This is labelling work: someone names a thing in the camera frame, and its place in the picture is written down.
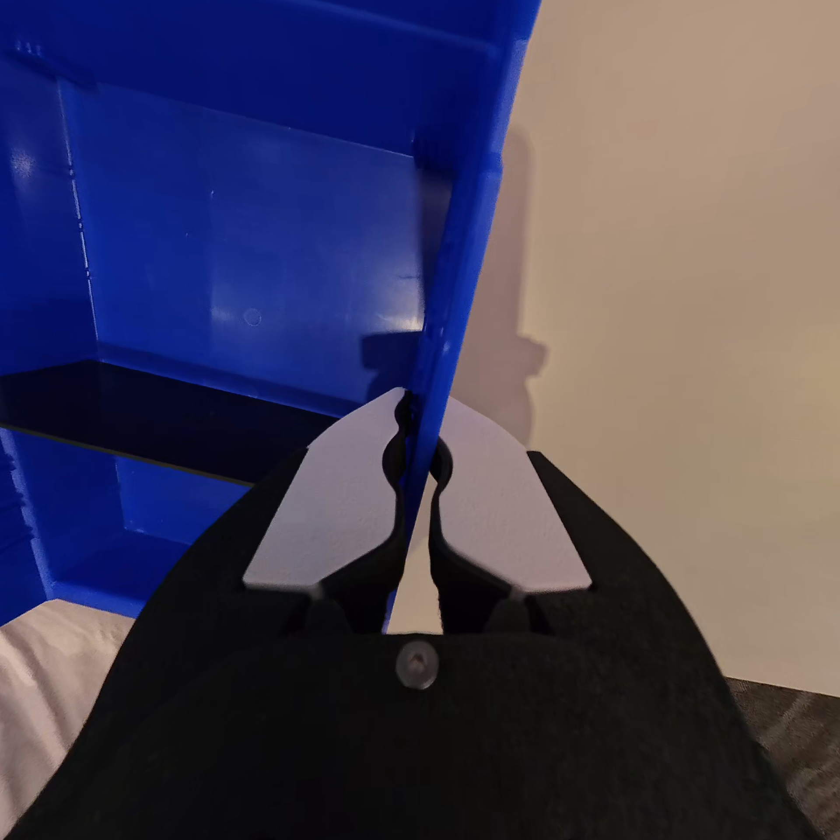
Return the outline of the blue plastic bin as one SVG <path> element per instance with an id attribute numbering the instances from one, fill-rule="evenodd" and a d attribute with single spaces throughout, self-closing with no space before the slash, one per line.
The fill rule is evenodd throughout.
<path id="1" fill-rule="evenodd" d="M 135 617 L 413 394 L 408 528 L 540 2 L 2 2 L 2 623 Z"/>

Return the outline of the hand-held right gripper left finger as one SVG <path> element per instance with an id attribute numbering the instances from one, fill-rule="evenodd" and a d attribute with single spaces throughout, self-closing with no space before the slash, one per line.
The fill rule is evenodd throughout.
<path id="1" fill-rule="evenodd" d="M 411 395 L 395 387 L 307 448 L 244 573 L 250 590 L 387 602 L 406 557 L 402 477 Z"/>

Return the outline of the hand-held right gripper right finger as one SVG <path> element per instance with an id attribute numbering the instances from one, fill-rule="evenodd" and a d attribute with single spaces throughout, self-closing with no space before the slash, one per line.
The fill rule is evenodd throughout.
<path id="1" fill-rule="evenodd" d="M 428 551 L 442 604 L 493 607 L 592 586 L 527 449 L 454 398 L 432 475 Z"/>

